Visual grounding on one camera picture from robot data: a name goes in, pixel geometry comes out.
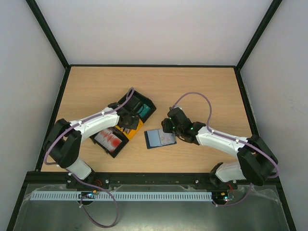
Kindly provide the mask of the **black bin with teal cards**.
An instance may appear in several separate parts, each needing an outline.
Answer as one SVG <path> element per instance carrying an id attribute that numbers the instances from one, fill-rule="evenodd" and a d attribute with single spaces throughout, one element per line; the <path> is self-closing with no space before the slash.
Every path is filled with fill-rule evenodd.
<path id="1" fill-rule="evenodd" d="M 156 110 L 154 103 L 137 91 L 133 92 L 132 97 L 123 106 L 133 116 L 138 116 L 145 123 Z"/>

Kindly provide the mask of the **blue leather card holder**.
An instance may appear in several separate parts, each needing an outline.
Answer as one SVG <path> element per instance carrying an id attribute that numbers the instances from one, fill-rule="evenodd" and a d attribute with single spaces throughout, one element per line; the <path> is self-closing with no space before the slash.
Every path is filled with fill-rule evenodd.
<path id="1" fill-rule="evenodd" d="M 176 137 L 173 133 L 165 133 L 163 129 L 152 129 L 144 132 L 147 149 L 176 144 Z"/>

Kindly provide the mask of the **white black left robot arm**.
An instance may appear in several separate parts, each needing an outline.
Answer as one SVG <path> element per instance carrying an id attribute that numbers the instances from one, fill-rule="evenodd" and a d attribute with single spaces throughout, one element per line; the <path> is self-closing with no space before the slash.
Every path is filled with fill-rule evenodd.
<path id="1" fill-rule="evenodd" d="M 89 182 L 93 169 L 79 157 L 81 143 L 90 136 L 114 126 L 135 129 L 138 127 L 138 112 L 143 103 L 128 96 L 122 104 L 109 104 L 102 111 L 83 119 L 58 120 L 44 143 L 44 164 L 57 165 L 79 180 Z"/>

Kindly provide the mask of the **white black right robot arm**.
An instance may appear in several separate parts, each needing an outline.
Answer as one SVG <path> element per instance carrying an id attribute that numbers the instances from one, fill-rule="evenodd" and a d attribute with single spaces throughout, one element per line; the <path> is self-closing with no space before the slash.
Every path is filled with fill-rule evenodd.
<path id="1" fill-rule="evenodd" d="M 210 184 L 221 188 L 227 182 L 247 180 L 262 186 L 272 177 L 278 160 L 258 136 L 250 138 L 232 136 L 215 131 L 205 123 L 192 122 L 181 108 L 172 108 L 162 122 L 165 133 L 173 133 L 187 143 L 208 146 L 227 153 L 237 160 L 233 163 L 218 163 L 210 172 Z"/>

